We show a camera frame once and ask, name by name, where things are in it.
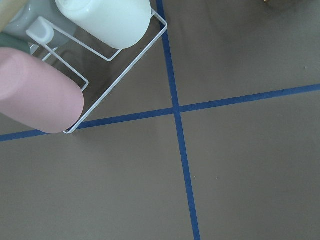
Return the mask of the grey-green cup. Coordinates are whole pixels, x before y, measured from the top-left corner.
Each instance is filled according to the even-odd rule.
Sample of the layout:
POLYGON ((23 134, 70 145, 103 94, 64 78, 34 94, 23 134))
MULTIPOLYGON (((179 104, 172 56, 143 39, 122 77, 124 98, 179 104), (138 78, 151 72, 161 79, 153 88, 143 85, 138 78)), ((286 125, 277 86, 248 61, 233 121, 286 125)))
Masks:
POLYGON ((27 35, 27 30, 39 17, 43 17, 69 35, 74 35, 76 32, 77 25, 59 11, 54 0, 29 0, 3 32, 36 44, 37 42, 27 35))

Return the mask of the pink cup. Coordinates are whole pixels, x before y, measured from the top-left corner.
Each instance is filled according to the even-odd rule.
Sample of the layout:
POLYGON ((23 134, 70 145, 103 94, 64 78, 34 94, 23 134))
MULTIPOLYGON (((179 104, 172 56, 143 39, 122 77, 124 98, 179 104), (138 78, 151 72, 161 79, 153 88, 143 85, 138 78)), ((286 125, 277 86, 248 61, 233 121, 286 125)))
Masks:
POLYGON ((23 51, 0 49, 0 112, 44 133, 60 133, 82 115, 84 95, 66 75, 23 51))

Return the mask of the white cup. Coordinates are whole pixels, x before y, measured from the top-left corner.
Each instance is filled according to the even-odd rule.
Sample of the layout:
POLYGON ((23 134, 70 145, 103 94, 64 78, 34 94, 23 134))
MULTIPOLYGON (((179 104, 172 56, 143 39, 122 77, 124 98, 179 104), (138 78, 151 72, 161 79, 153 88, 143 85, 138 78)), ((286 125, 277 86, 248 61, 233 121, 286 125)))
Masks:
POLYGON ((149 0, 57 0, 59 11, 114 49, 127 49, 146 34, 152 15, 149 0))

